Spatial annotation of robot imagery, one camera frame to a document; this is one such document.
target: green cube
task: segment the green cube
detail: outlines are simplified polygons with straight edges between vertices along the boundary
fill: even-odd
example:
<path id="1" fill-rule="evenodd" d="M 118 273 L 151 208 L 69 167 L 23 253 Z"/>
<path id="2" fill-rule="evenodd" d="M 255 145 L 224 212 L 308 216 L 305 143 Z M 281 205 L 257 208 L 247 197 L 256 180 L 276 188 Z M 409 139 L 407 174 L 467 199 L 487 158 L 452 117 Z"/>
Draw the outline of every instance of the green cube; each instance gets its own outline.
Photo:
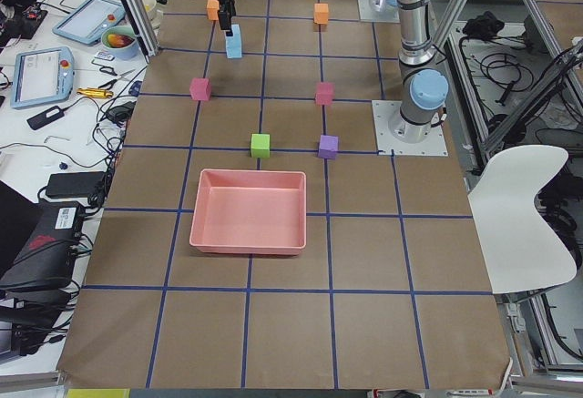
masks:
<path id="1" fill-rule="evenodd" d="M 251 135 L 251 156 L 253 158 L 270 157 L 270 135 L 269 134 L 252 134 Z"/>

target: chair seat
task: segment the chair seat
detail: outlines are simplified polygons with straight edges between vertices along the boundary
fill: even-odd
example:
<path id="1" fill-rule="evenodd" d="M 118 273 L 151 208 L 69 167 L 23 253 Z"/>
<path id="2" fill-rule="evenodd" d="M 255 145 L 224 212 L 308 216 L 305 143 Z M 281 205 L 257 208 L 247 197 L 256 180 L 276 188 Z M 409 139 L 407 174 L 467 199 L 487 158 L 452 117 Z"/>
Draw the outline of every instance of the chair seat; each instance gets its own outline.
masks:
<path id="1" fill-rule="evenodd" d="M 490 159 L 470 193 L 493 293 L 543 289 L 575 277 L 571 254 L 534 205 L 566 160 L 562 148 L 507 149 Z"/>

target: red logo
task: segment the red logo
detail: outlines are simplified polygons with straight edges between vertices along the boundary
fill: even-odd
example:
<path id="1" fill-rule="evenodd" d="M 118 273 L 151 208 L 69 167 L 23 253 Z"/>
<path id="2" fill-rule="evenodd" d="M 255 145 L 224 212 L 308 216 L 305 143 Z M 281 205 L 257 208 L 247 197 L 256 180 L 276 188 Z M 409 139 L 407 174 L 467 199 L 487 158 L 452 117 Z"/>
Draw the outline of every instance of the red logo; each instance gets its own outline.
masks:
<path id="1" fill-rule="evenodd" d="M 51 236 L 36 236 L 35 239 L 28 245 L 28 250 L 37 250 L 41 246 L 45 246 L 51 241 L 56 241 L 56 239 Z"/>

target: white mounting plate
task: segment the white mounting plate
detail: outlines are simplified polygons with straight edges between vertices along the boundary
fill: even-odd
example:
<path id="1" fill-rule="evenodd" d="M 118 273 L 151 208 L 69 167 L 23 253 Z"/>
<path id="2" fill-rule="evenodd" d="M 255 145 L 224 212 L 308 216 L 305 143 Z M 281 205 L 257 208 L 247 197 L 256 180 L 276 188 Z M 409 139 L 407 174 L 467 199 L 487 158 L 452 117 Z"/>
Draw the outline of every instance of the white mounting plate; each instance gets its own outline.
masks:
<path id="1" fill-rule="evenodd" d="M 427 138 L 419 143 L 405 143 L 389 130 L 389 117 L 401 107 L 401 101 L 374 100 L 373 117 L 376 146 L 379 155 L 415 155 L 421 157 L 447 157 L 444 132 L 441 127 L 431 128 Z"/>
<path id="2" fill-rule="evenodd" d="M 357 0 L 358 12 L 363 22 L 385 22 L 399 23 L 399 10 L 392 6 L 387 6 L 382 12 L 371 8 L 371 0 Z"/>

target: pink tray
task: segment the pink tray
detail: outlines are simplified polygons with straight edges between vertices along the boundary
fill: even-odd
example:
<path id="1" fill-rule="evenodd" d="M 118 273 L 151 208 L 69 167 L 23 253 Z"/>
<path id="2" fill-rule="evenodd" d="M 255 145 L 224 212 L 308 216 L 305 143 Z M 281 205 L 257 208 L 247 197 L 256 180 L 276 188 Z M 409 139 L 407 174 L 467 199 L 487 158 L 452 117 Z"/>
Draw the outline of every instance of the pink tray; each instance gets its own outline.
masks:
<path id="1" fill-rule="evenodd" d="M 306 175 L 202 170 L 190 244 L 203 252 L 299 254 L 306 246 Z"/>

